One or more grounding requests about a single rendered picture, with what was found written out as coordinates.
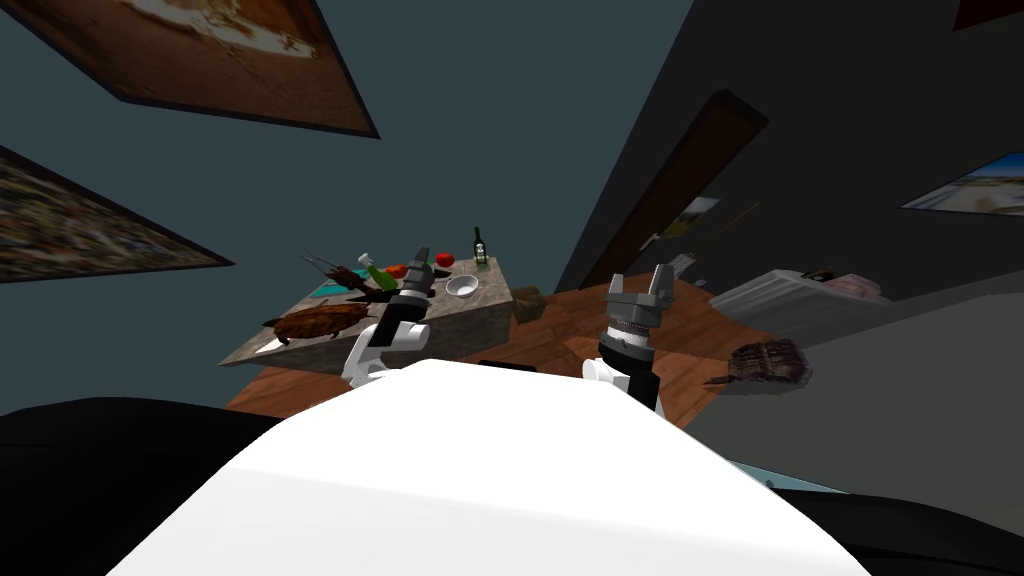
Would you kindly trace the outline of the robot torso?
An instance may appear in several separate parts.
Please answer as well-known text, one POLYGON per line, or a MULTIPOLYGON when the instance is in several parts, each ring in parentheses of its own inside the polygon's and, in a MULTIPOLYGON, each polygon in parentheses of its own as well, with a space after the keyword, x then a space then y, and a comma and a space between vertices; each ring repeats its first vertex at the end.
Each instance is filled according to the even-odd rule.
POLYGON ((108 576, 869 576, 611 384, 426 360, 291 416, 108 576))

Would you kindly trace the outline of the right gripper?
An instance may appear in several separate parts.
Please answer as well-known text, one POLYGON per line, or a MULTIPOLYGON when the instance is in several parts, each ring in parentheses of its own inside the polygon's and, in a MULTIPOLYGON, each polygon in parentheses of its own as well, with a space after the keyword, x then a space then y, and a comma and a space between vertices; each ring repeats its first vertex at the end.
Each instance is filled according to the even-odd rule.
POLYGON ((674 282, 674 268, 671 264, 658 264, 647 293, 624 293, 624 277, 622 274, 614 274, 605 297, 609 319, 645 329, 658 328, 662 325, 662 314, 673 303, 674 282))

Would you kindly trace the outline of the brown wicker basket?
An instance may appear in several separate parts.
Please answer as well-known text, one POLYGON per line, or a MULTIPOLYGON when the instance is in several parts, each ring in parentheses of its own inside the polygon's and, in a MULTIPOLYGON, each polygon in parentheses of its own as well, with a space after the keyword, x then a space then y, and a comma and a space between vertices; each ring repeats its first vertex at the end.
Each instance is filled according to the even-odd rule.
POLYGON ((812 376, 811 364, 793 340, 771 340, 734 349, 726 374, 702 387, 725 395, 782 395, 804 388, 812 376))

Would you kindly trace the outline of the grey stone table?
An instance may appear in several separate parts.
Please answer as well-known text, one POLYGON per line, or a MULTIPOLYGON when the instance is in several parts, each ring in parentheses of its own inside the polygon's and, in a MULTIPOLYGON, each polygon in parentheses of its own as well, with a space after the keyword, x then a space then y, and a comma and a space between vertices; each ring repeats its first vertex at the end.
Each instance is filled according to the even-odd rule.
MULTIPOLYGON (((471 274, 479 280, 477 290, 466 298, 446 292, 446 281, 434 283, 436 295, 423 323, 430 327, 429 338, 420 351, 390 351, 381 355, 390 368, 403 368, 424 359, 456 361, 489 349, 508 341, 512 296, 502 274, 499 260, 490 256, 488 266, 478 269, 473 260, 459 260, 451 268, 452 275, 471 274)), ((293 340, 282 345, 269 328, 237 348, 219 364, 238 366, 258 364, 293 370, 339 375, 362 329, 376 322, 375 315, 385 308, 382 303, 369 306, 372 317, 348 328, 332 339, 322 336, 293 340)))

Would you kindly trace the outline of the brown cardboard box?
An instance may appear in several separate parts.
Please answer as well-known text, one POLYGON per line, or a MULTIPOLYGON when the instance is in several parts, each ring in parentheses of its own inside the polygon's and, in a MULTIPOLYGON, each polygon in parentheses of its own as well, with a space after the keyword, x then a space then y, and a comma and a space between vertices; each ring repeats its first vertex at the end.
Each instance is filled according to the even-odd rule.
POLYGON ((519 325, 537 321, 543 316, 547 299, 536 286, 524 286, 511 291, 512 313, 519 325))

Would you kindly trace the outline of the brown turtle figure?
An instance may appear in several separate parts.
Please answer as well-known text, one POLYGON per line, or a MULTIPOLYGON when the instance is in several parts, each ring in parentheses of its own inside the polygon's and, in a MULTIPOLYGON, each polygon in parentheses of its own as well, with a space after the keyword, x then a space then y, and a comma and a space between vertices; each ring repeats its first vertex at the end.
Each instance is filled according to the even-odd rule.
POLYGON ((326 335, 334 339, 342 331, 367 318, 378 318, 378 315, 369 313, 369 303, 346 301, 297 310, 264 321, 262 326, 272 329, 274 337, 288 346, 294 339, 312 339, 326 335))

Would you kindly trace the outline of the dark brown clawed figure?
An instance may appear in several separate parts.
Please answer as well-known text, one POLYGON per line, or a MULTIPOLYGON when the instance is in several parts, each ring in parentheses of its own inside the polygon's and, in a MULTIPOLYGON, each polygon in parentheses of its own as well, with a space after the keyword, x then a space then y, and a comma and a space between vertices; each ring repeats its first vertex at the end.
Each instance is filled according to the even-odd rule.
POLYGON ((371 287, 366 280, 353 271, 337 265, 336 263, 309 253, 301 255, 301 258, 319 271, 326 278, 333 281, 337 286, 344 287, 349 295, 349 300, 355 302, 379 303, 386 302, 392 294, 371 287))

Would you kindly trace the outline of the blue sky wall picture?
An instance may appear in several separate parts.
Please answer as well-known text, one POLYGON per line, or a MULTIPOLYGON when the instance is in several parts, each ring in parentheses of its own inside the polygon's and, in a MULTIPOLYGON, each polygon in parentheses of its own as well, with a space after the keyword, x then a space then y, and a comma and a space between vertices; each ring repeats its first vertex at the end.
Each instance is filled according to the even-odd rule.
POLYGON ((902 208, 1024 216, 1024 153, 1008 154, 903 204, 902 208))

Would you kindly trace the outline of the dark speckled wall picture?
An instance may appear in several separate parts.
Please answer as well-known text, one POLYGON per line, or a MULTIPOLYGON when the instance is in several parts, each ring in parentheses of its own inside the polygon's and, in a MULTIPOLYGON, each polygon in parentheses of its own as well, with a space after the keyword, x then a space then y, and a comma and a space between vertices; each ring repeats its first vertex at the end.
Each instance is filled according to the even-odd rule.
POLYGON ((0 146, 0 284, 230 264, 0 146))

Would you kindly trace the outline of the grey bed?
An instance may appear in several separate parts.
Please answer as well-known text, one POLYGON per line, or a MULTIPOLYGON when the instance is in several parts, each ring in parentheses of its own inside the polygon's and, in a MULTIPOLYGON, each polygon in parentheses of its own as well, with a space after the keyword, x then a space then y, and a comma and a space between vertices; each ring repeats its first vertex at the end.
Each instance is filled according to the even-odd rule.
POLYGON ((723 316, 762 332, 792 337, 805 331, 889 308, 872 281, 855 274, 822 280, 772 270, 710 299, 723 316))

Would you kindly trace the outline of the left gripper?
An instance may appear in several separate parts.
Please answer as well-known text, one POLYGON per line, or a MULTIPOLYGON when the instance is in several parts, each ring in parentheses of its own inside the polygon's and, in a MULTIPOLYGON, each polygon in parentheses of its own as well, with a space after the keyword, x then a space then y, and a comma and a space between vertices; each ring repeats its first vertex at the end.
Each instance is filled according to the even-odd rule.
POLYGON ((407 265, 407 275, 398 296, 429 299, 433 292, 434 272, 428 263, 430 249, 421 247, 407 265))

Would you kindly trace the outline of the brown framed wall picture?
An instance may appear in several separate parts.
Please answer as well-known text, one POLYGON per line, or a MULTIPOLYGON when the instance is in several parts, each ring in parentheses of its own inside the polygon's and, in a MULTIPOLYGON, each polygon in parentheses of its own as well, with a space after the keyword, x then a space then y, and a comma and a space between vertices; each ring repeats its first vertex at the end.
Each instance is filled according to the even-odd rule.
POLYGON ((376 138, 317 0, 0 0, 123 102, 376 138))

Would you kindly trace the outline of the green spray bottle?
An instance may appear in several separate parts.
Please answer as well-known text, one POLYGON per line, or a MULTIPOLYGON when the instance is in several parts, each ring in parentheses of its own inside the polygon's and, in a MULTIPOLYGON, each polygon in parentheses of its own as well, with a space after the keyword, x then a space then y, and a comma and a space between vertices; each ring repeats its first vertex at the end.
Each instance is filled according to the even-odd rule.
POLYGON ((358 262, 366 269, 369 277, 378 285, 382 291, 390 291, 398 288, 397 281, 387 272, 378 269, 368 253, 358 256, 358 262))

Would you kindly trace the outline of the brown door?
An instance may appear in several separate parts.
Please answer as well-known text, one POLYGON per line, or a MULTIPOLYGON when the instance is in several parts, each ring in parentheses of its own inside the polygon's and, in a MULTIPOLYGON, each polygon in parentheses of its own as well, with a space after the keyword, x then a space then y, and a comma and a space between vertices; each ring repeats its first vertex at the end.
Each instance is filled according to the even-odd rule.
POLYGON ((577 258, 578 279, 565 289, 589 288, 627 271, 650 237, 674 220, 769 125, 769 118, 729 90, 712 93, 642 193, 629 206, 596 207, 577 258))

